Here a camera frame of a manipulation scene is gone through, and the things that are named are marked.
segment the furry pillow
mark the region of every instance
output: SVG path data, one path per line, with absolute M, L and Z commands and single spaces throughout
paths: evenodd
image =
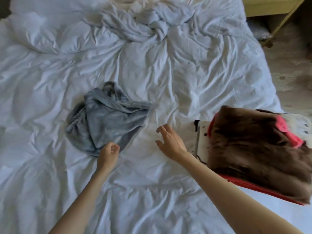
M 208 167 L 281 194 L 285 200 L 309 204 L 312 150 L 306 142 L 293 148 L 275 127 L 276 116 L 264 110 L 222 106 L 211 128 Z

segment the gray cloth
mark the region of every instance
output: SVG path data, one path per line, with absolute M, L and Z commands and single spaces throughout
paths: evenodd
M 85 95 L 67 118 L 69 140 L 78 149 L 98 156 L 108 142 L 123 150 L 144 125 L 150 101 L 131 102 L 115 82 L 105 82 Z
M 174 0 L 156 3 L 135 17 L 110 4 L 93 18 L 84 21 L 92 26 L 107 27 L 121 39 L 157 43 L 167 36 L 170 25 L 181 25 L 189 21 L 194 13 L 193 6 Z

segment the wooden floor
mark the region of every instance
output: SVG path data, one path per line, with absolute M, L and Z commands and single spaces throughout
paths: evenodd
M 263 50 L 283 109 L 312 119 L 312 62 L 297 27 L 282 28 L 273 47 Z

